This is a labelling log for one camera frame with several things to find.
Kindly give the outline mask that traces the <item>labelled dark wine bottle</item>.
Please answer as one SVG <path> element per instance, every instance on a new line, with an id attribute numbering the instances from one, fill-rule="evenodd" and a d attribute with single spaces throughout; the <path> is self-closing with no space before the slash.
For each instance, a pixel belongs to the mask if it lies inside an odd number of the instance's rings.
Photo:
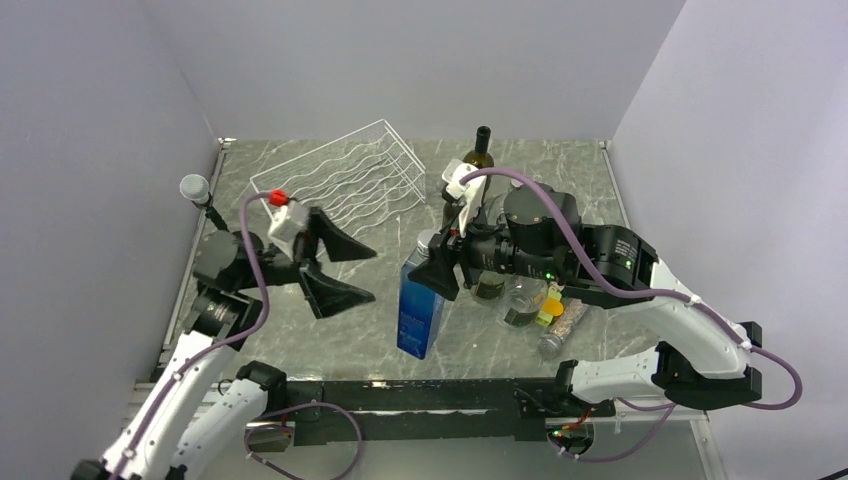
<path id="1" fill-rule="evenodd" d="M 507 278 L 501 273 L 482 271 L 471 289 L 472 299 L 481 305 L 496 304 L 502 298 Z"/>

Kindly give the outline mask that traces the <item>blue glass bottle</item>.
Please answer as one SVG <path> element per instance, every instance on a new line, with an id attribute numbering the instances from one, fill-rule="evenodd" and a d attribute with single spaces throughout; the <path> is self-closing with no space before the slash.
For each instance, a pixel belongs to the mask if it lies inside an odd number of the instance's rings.
<path id="1" fill-rule="evenodd" d="M 410 273 L 428 258 L 428 243 L 437 233 L 422 230 L 416 247 L 400 269 L 397 315 L 397 347 L 424 360 L 431 350 L 440 328 L 445 299 L 428 287 L 410 280 Z"/>

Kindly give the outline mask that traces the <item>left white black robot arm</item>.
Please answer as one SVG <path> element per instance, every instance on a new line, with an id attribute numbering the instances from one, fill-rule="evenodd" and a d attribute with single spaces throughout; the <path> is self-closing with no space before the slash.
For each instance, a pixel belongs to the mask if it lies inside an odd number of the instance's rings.
<path id="1" fill-rule="evenodd" d="M 252 361 L 222 398 L 199 407 L 247 338 L 267 321 L 271 286 L 298 285 L 317 319 L 374 301 L 373 293 L 325 275 L 330 261 L 375 257 L 319 207 L 290 200 L 271 223 L 268 244 L 241 227 L 218 231 L 198 247 L 193 275 L 198 295 L 171 358 L 118 438 L 97 459 L 80 461 L 74 479 L 198 479 L 214 456 L 260 417 L 272 420 L 291 405 L 286 374 Z"/>

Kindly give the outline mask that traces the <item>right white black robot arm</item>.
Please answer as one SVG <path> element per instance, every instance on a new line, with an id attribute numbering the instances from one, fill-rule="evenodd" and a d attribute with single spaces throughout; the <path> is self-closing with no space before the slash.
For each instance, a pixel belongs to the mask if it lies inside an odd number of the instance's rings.
<path id="1" fill-rule="evenodd" d="M 760 404 L 762 375 L 751 357 L 761 350 L 761 327 L 710 309 L 639 235 L 584 223 L 571 195 L 543 184 L 510 192 L 503 212 L 501 227 L 453 221 L 434 234 L 410 279 L 449 300 L 461 281 L 479 282 L 485 273 L 554 282 L 566 296 L 619 312 L 659 337 L 626 357 L 563 362 L 551 391 L 559 412 L 657 395 L 696 410 Z"/>

